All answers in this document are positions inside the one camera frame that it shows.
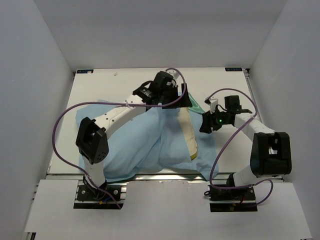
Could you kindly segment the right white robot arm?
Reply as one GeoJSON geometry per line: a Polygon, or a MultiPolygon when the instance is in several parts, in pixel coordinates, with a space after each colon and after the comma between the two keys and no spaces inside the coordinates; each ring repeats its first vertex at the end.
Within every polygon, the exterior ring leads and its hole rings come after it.
{"type": "Polygon", "coordinates": [[[292,171],[290,137],[286,132],[276,132],[259,121],[249,109],[242,108],[240,98],[230,95],[224,98],[219,109],[216,98],[207,99],[209,111],[202,114],[201,133],[210,134],[224,125],[232,125],[252,142],[249,165],[229,175],[224,188],[226,195],[236,200],[244,188],[255,186],[269,177],[288,175],[292,171]]]}

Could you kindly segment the cream yellow foam pillow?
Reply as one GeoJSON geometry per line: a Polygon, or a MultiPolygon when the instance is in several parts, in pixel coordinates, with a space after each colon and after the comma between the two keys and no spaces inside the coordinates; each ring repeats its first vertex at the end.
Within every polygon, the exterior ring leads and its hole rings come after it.
{"type": "Polygon", "coordinates": [[[177,119],[183,132],[190,159],[194,160],[197,157],[198,145],[189,114],[189,109],[186,107],[180,108],[177,119]]]}

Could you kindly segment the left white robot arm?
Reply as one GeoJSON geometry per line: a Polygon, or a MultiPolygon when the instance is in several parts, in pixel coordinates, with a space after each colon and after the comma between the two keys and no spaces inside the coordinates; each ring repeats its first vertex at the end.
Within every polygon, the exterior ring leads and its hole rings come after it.
{"type": "Polygon", "coordinates": [[[178,109],[178,122],[187,141],[192,156],[197,152],[195,134],[191,123],[189,108],[192,102],[186,82],[181,84],[178,93],[176,80],[182,73],[175,68],[159,71],[154,80],[142,83],[123,102],[96,118],[81,120],[75,144],[84,160],[83,181],[88,193],[99,200],[105,196],[107,180],[103,170],[103,160],[109,153],[109,138],[127,122],[151,108],[178,109]]]}

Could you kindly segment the light blue pillowcase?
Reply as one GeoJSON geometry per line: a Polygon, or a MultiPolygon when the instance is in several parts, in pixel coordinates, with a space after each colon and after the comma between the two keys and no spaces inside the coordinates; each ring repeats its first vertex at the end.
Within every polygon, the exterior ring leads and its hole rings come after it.
{"type": "Polygon", "coordinates": [[[103,160],[109,182],[132,178],[139,172],[156,173],[165,168],[198,171],[206,180],[215,177],[218,167],[214,136],[199,131],[202,116],[189,110],[197,143],[191,159],[182,127],[180,109],[152,108],[119,128],[108,140],[109,153],[103,160]]]}

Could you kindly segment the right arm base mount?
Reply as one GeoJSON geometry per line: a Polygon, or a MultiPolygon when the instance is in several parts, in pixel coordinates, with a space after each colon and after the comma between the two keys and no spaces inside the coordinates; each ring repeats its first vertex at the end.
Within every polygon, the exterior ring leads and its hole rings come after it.
{"type": "Polygon", "coordinates": [[[211,213],[257,212],[256,195],[252,187],[226,189],[235,186],[233,173],[229,175],[226,184],[218,184],[217,189],[209,186],[204,196],[209,199],[211,213]]]}

